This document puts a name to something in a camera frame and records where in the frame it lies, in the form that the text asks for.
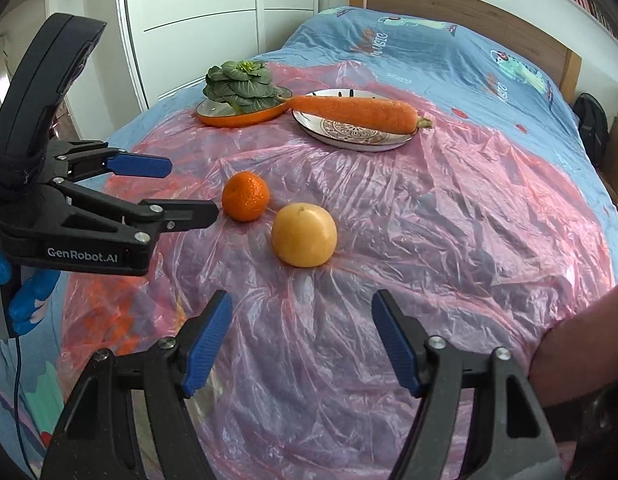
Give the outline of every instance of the plastic wrap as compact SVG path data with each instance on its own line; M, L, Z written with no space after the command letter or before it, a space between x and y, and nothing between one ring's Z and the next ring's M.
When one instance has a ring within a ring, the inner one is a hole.
M379 84L361 64L270 68L295 93L400 98L435 127L365 154L316 142L289 113L244 130L206 128L191 110L168 118L134 152L169 156L173 173L111 177L106 192L219 202L227 179L249 170L268 183L269 208L250 224L221 215L205 231L163 235L145 278L72 275L60 375L68 390L95 349L137 351L176 333L223 288L233 323L212 385L190 405L219 478L385 479L418 401L397 384L372 294L387 288L461 349L506 346L528 366L547 328L612 286L608 248L571 181L499 131ZM293 269L272 252L275 213L290 202L334 217L339 243L325 266ZM469 415L465 401L446 478L461 463Z

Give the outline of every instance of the blue glove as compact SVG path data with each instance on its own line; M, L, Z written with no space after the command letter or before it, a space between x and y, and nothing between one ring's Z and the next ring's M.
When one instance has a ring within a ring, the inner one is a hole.
M42 321L59 278L59 270L38 269L22 284L9 305L9 317L18 335L28 334ZM10 279L11 264L0 250L0 285Z

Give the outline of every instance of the mandarin orange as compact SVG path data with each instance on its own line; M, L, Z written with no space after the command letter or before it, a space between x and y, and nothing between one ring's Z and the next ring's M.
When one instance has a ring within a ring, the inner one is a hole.
M242 171L233 175L223 190L223 210L238 222L252 222L269 204L267 183L255 173Z

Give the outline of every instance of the patterned plate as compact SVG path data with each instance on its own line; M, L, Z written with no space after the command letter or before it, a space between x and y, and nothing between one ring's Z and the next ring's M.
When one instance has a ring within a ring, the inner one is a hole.
M372 92L342 88L318 90L307 95L340 96L343 99L346 99L348 96L385 99L385 97ZM413 136L401 136L379 132L378 130L369 130L368 128L338 123L295 110L294 117L314 139L344 150L355 150L356 152L386 152L388 150L400 148L400 146L413 139Z

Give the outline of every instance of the black bag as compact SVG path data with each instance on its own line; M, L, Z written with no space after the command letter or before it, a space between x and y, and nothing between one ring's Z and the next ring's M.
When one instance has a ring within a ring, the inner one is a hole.
M593 95L581 94L574 103L574 113L579 118L578 132L585 146L585 152L594 168L599 168L609 141L605 110Z

